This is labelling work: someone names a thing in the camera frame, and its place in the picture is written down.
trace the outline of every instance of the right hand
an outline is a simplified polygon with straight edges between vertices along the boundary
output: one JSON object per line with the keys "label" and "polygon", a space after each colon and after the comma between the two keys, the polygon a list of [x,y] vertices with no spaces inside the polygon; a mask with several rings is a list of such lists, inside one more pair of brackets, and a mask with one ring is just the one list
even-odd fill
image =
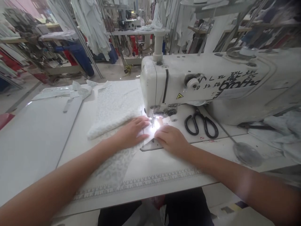
{"label": "right hand", "polygon": [[155,133],[155,139],[171,154],[183,158],[190,144],[180,130],[173,126],[162,126]]}

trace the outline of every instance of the hand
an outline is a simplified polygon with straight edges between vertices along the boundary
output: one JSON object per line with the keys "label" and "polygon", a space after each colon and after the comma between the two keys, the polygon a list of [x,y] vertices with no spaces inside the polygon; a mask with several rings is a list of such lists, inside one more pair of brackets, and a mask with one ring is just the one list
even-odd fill
{"label": "hand", "polygon": [[184,157],[190,146],[181,131],[173,126],[160,127],[155,133],[155,139],[165,150],[180,158]]}
{"label": "hand", "polygon": [[148,134],[137,137],[138,133],[149,124],[150,122],[147,117],[139,116],[123,126],[109,139],[112,140],[114,145],[117,145],[118,150],[131,148],[149,137]]}

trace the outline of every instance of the fabric pile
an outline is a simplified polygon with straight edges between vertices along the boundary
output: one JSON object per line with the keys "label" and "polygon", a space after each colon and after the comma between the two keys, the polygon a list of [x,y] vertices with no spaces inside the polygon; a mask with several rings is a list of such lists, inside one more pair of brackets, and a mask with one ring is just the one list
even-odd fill
{"label": "fabric pile", "polygon": [[293,110],[279,117],[269,116],[263,122],[275,130],[249,129],[248,133],[301,164],[301,112]]}
{"label": "fabric pile", "polygon": [[[99,88],[96,120],[88,131],[89,140],[98,137],[98,141],[101,141],[111,137],[124,123],[142,115],[143,99],[138,82],[139,80],[108,81]],[[142,146],[143,142],[116,153],[94,172],[94,176],[119,188],[132,158]]]}

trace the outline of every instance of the left hand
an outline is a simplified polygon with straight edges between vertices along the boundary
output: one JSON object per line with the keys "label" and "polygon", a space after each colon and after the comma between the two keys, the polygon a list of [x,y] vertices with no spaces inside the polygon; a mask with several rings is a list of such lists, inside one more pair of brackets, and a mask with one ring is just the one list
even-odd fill
{"label": "left hand", "polygon": [[114,145],[117,145],[119,150],[131,148],[149,137],[148,134],[143,134],[137,137],[138,133],[149,124],[150,122],[147,117],[139,116],[123,126],[109,139],[112,140]]}

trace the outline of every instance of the warning label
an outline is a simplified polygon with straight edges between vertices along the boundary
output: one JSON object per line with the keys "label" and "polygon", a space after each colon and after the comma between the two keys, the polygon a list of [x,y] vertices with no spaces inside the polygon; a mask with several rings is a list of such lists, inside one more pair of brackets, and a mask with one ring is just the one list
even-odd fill
{"label": "warning label", "polygon": [[177,99],[180,99],[180,98],[182,98],[182,97],[184,97],[182,94],[178,94],[178,97],[177,97]]}

